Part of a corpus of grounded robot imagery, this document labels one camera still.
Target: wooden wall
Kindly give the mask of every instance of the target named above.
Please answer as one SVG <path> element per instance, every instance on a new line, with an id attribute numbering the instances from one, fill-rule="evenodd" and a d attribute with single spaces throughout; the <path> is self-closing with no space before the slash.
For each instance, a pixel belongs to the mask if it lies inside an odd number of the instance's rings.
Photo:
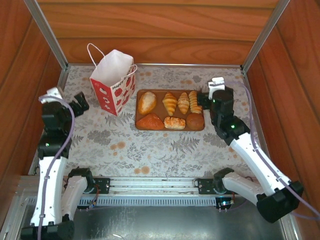
<path id="1" fill-rule="evenodd" d="M 58 83 L 61 67 L 23 0 L 0 7 L 0 226 L 20 175 L 33 160 L 43 123 L 38 97 Z"/>
<path id="2" fill-rule="evenodd" d="M 247 76 L 273 162 L 320 211 L 320 3 L 291 0 Z M 300 204 L 299 212 L 311 216 Z M 299 219 L 304 239 L 319 222 Z"/>
<path id="3" fill-rule="evenodd" d="M 241 65 L 278 0 L 38 2 L 70 63 L 91 63 L 93 43 L 137 63 Z"/>

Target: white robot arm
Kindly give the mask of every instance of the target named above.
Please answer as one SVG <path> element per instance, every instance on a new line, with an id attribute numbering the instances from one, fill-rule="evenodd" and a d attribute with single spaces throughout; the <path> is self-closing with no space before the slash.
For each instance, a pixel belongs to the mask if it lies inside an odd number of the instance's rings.
<path id="1" fill-rule="evenodd" d="M 72 124 L 70 110 L 58 102 L 62 98 L 62 91 L 54 87 L 47 91 L 45 98 L 41 101 L 44 134 L 38 144 L 39 187 L 30 227 L 21 230 L 22 240 L 39 239 L 38 232 L 42 240 L 72 240 L 75 229 L 73 219 L 77 205 L 83 192 L 87 188 L 92 188 L 94 184 L 89 168 L 73 169 L 68 175 L 68 183 L 61 198 L 71 140 L 57 159 L 55 155 L 59 154 L 65 142 L 68 141 L 67 136 L 72 133 L 70 133 Z M 88 110 L 89 105 L 82 92 L 74 98 L 77 102 L 72 101 L 69 105 L 74 116 L 77 117 Z"/>
<path id="2" fill-rule="evenodd" d="M 257 206 L 268 222 L 274 223 L 299 205 L 299 200 L 279 178 L 300 196 L 304 188 L 299 181 L 291 182 L 257 144 L 257 148 L 254 148 L 250 129 L 234 116 L 233 89 L 225 86 L 224 78 L 215 77 L 208 86 L 209 93 L 198 94 L 198 104 L 202 105 L 204 110 L 210 109 L 211 123 L 217 135 L 243 158 L 260 183 L 249 181 L 231 168 L 225 168 L 214 175 L 213 184 L 218 190 L 229 190 L 248 199 Z"/>

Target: red paper bag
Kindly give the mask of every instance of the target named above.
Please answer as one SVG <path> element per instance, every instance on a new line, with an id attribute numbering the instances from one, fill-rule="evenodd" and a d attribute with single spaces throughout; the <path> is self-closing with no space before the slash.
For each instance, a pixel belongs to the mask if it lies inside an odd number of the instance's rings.
<path id="1" fill-rule="evenodd" d="M 91 56 L 90 45 L 103 55 L 98 65 Z M 136 89 L 135 72 L 138 67 L 134 64 L 134 58 L 118 50 L 112 50 L 104 55 L 92 43 L 87 45 L 87 50 L 95 65 L 90 81 L 100 107 L 118 116 Z"/>

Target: tray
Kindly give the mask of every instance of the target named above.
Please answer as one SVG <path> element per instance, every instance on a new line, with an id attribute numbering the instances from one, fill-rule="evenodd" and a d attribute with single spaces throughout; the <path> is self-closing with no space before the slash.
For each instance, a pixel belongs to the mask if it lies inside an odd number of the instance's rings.
<path id="1" fill-rule="evenodd" d="M 176 99 L 178 100 L 180 95 L 183 92 L 186 92 L 189 95 L 189 93 L 191 91 L 194 91 L 194 90 L 171 90 L 171 89 L 141 89 L 141 90 L 139 90 L 137 92 L 137 94 L 136 94 L 135 122 L 139 121 L 140 119 L 142 119 L 143 117 L 146 116 L 146 115 L 142 115 L 142 114 L 140 114 L 138 112 L 139 100 L 140 100 L 142 94 L 144 94 L 145 92 L 152 92 L 152 93 L 154 93 L 156 95 L 156 106 L 152 110 L 151 113 L 155 113 L 161 119 L 161 121 L 163 122 L 166 117 L 169 117 L 168 112 L 167 112 L 167 110 L 166 110 L 166 108 L 165 108 L 165 106 L 164 106 L 164 104 L 162 102 L 162 100 L 164 99 L 166 93 L 167 92 L 172 93 L 172 95 L 175 96 Z M 186 120 L 187 116 L 190 113 L 191 113 L 191 111 L 190 111 L 190 108 L 189 108 L 188 112 L 186 114 L 182 114 L 180 112 L 180 109 L 178 108 L 178 105 L 177 105 L 176 108 L 175 108 L 175 112 L 174 112 L 172 117 Z M 164 128 L 164 129 L 159 130 L 159 131 L 193 131 L 193 132 L 199 132 L 199 131 L 202 131 L 205 128 L 205 125 L 206 125 L 206 123 L 204 123 L 203 128 L 201 130 L 192 130 L 187 126 L 187 124 L 185 124 L 185 128 L 183 130 L 173 130 L 173 129 Z M 155 130 L 148 130 L 148 129 L 140 128 L 140 127 L 137 127 L 137 126 L 135 126 L 135 127 L 137 129 L 139 129 L 139 130 L 155 131 Z"/>

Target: bun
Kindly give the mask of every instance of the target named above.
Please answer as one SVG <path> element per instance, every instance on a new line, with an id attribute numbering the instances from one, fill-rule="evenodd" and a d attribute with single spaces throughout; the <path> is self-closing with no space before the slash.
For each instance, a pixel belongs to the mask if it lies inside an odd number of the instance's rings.
<path id="1" fill-rule="evenodd" d="M 202 114 L 190 113 L 186 117 L 186 124 L 191 130 L 202 130 L 204 129 L 205 120 Z"/>
<path id="2" fill-rule="evenodd" d="M 138 111 L 142 115 L 150 113 L 157 105 L 157 97 L 153 92 L 147 91 L 142 94 L 139 103 Z"/>
<path id="3" fill-rule="evenodd" d="M 197 92 L 196 91 L 191 91 L 189 93 L 189 100 L 190 100 L 191 113 L 201 114 L 202 106 L 198 106 L 198 99 L 197 99 Z"/>
<path id="4" fill-rule="evenodd" d="M 178 117 L 167 116 L 164 119 L 164 126 L 167 129 L 182 130 L 186 126 L 186 120 Z"/>
<path id="5" fill-rule="evenodd" d="M 166 111 L 168 112 L 168 115 L 172 116 L 176 111 L 178 100 L 172 95 L 171 92 L 167 92 L 162 102 Z"/>
<path id="6" fill-rule="evenodd" d="M 149 113 L 135 123 L 135 126 L 145 130 L 161 130 L 165 127 L 164 123 L 155 113 Z"/>
<path id="7" fill-rule="evenodd" d="M 189 97 L 186 92 L 181 93 L 178 99 L 178 108 L 182 114 L 186 114 L 188 112 L 190 105 Z"/>

